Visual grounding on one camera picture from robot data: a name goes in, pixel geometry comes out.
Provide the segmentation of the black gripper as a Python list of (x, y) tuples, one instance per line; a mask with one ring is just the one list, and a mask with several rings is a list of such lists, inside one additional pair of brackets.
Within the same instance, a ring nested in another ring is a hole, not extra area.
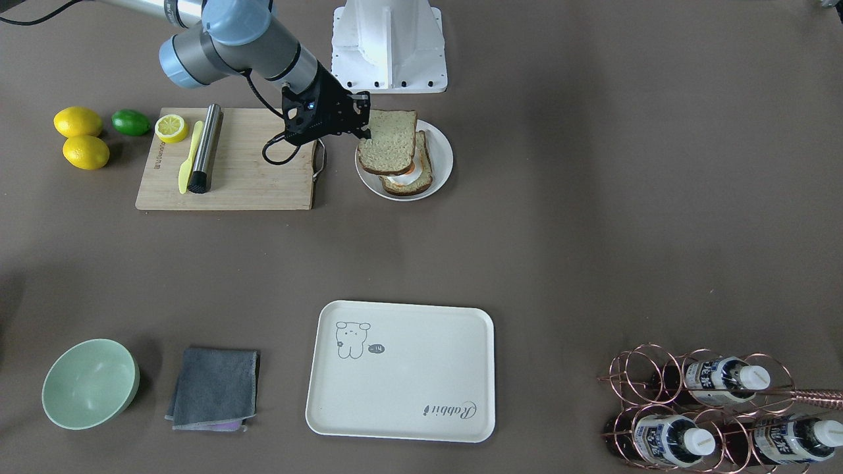
[(296, 93), (284, 86), (282, 95), (283, 140), (293, 146), (342, 133), (371, 139), (370, 93), (350, 93), (320, 64), (314, 81), (303, 92)]

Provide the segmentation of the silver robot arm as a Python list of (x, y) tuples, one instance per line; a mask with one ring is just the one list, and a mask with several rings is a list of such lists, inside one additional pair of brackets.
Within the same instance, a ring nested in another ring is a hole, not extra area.
[(276, 18), (272, 1), (119, 1), (121, 8), (182, 28), (165, 40), (159, 62), (184, 89), (254, 73), (283, 96), (278, 135), (301, 146), (328, 135), (371, 138), (370, 96), (347, 90)]

